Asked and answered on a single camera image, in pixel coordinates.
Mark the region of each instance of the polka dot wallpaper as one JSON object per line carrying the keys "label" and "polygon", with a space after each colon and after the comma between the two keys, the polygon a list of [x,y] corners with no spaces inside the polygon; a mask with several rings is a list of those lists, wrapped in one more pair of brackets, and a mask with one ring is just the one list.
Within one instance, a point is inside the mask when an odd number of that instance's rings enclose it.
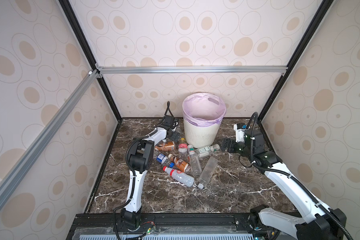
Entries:
{"label": "polka dot wallpaper", "polygon": [[[116,128],[95,80],[0,211],[0,239],[64,240],[86,206]],[[24,152],[13,149],[5,162]]]}
{"label": "polka dot wallpaper", "polygon": [[[0,1],[0,182],[88,71],[54,0]],[[1,210],[0,239],[65,239],[115,124],[92,83]]]}
{"label": "polka dot wallpaper", "polygon": [[211,93],[225,102],[226,117],[261,111],[281,73],[105,74],[123,117],[162,117],[170,101],[176,117],[193,93]]}
{"label": "polka dot wallpaper", "polygon": [[0,182],[88,70],[55,1],[0,1]]}
{"label": "polka dot wallpaper", "polygon": [[101,66],[286,65],[321,0],[71,0]]}
{"label": "polka dot wallpaper", "polygon": [[279,156],[360,240],[360,0],[338,1],[263,120]]}

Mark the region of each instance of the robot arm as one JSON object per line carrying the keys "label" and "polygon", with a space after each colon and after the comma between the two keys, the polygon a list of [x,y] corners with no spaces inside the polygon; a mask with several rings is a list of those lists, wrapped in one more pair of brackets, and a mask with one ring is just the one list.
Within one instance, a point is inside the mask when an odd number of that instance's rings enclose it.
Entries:
{"label": "robot arm", "polygon": [[244,129],[242,126],[243,124],[233,126],[236,139],[224,139],[221,150],[239,153],[241,156],[250,159],[250,146],[253,146],[253,166],[272,180],[301,214],[301,218],[297,218],[277,212],[269,206],[260,205],[251,209],[251,226],[255,230],[263,226],[270,226],[298,240],[342,239],[342,231],[345,228],[342,227],[342,229],[340,225],[344,226],[346,223],[345,214],[340,209],[332,210],[327,204],[315,197],[294,177],[274,152],[265,151],[264,136],[259,130]]}
{"label": "robot arm", "polygon": [[127,163],[131,169],[129,170],[127,205],[121,210],[120,214],[122,220],[130,226],[131,230],[140,226],[141,194],[145,176],[154,161],[155,145],[167,137],[176,141],[179,136],[178,132],[175,132],[177,125],[178,120],[176,118],[165,115],[159,126],[150,132],[147,137],[135,140],[129,147]]}

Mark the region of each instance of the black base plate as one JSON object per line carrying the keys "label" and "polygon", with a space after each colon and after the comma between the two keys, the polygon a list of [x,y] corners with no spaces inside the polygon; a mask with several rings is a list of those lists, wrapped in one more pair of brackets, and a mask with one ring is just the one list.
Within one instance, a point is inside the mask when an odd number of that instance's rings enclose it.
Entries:
{"label": "black base plate", "polygon": [[[287,213],[289,215],[300,217],[299,213]],[[142,214],[141,223],[154,221],[156,228],[168,227],[228,227],[236,228],[237,231],[247,231],[248,233],[266,233],[273,230],[272,227],[262,228],[254,231],[248,222],[249,213],[240,214]],[[116,214],[117,230],[123,233],[142,234],[147,231],[150,224],[141,225],[137,231],[131,232],[126,225],[120,223],[120,214]],[[69,230],[67,240],[71,240],[77,228],[95,228],[95,227],[114,227],[113,214],[77,214]]]}

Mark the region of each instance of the black frame edge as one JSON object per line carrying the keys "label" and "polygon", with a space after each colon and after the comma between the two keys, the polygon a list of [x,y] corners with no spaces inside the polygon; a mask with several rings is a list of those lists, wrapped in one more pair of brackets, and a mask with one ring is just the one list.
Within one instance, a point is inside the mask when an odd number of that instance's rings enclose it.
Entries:
{"label": "black frame edge", "polygon": [[273,146],[272,146],[271,141],[270,141],[269,138],[268,138],[267,133],[265,132],[265,129],[264,129],[263,124],[262,124],[261,122],[258,122],[258,125],[259,125],[259,128],[260,128],[260,132],[263,134],[264,140],[265,140],[266,144],[267,144],[268,147],[269,147],[269,150],[272,151],[272,152],[274,152],[275,150],[274,150],[274,148],[273,148]]}
{"label": "black frame edge", "polygon": [[269,96],[267,102],[265,103],[263,109],[260,112],[259,115],[259,121],[261,122],[263,118],[265,117],[265,114],[268,112],[269,108],[271,107],[273,101],[276,99],[277,95],[279,94],[281,88],[283,87],[285,81],[291,74],[292,70],[294,69],[295,65],[297,64],[300,56],[306,49],[309,41],[311,40],[312,36],[316,32],[317,28],[319,27],[322,19],[324,18],[325,14],[327,13],[329,7],[331,6],[332,2],[334,0],[323,0],[317,9],[317,12],[315,13],[314,17],[312,18],[311,23],[309,24],[307,30],[305,31],[303,37],[301,38],[301,41],[299,45],[297,46],[295,52],[293,53],[291,59],[289,60],[287,64],[287,71],[284,75],[282,75],[277,82],[276,86],[274,87],[271,95]]}
{"label": "black frame edge", "polygon": [[[81,29],[79,21],[76,18],[73,8],[72,8],[71,4],[69,3],[69,0],[59,0],[59,3],[61,5],[62,10],[64,11],[64,14],[66,15],[66,17],[68,19],[69,24],[71,25],[73,32],[75,33],[77,41],[79,42],[79,44],[89,62],[89,65],[91,66],[92,69],[97,69],[96,59],[91,51],[91,48],[89,47],[87,39],[84,35],[84,32]],[[98,78],[97,81],[99,82],[100,87],[103,90],[103,93],[110,105],[110,108],[112,109],[113,113],[116,116],[116,119],[118,121],[121,121],[122,117],[120,115],[119,110],[117,109],[115,101],[113,100],[113,98],[110,94],[109,88],[108,88],[104,78],[102,77],[102,75],[100,75],[100,76],[101,76],[101,78]]]}
{"label": "black frame edge", "polygon": [[110,144],[109,144],[109,147],[108,147],[108,150],[107,150],[107,153],[104,157],[104,160],[103,160],[103,163],[101,164],[101,167],[100,167],[100,171],[99,171],[99,174],[97,175],[96,177],[96,182],[92,188],[92,191],[91,191],[91,194],[89,196],[89,200],[87,202],[87,205],[85,207],[85,210],[84,210],[84,213],[85,214],[89,214],[89,211],[91,210],[91,207],[92,207],[92,204],[93,204],[93,200],[96,196],[96,192],[97,190],[99,189],[99,185],[100,185],[100,182],[101,182],[101,179],[103,178],[103,174],[104,174],[104,171],[106,169],[106,166],[107,166],[107,163],[108,163],[108,159],[109,159],[109,156],[110,156],[110,153],[113,149],[113,146],[115,144],[115,141],[116,141],[116,137],[117,137],[117,134],[119,133],[119,130],[120,130],[120,127],[121,127],[121,123],[123,122],[123,119],[121,119],[120,121],[118,121],[117,123],[117,126],[116,126],[116,130],[115,130],[115,133],[113,134],[112,136],[112,139],[110,141]]}

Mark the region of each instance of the purple trash bag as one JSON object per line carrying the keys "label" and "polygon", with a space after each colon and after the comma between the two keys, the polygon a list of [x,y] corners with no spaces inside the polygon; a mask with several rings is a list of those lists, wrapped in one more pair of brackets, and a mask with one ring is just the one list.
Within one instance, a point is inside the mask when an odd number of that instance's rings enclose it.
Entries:
{"label": "purple trash bag", "polygon": [[195,93],[183,101],[183,117],[198,127],[221,124],[226,113],[224,101],[209,93]]}

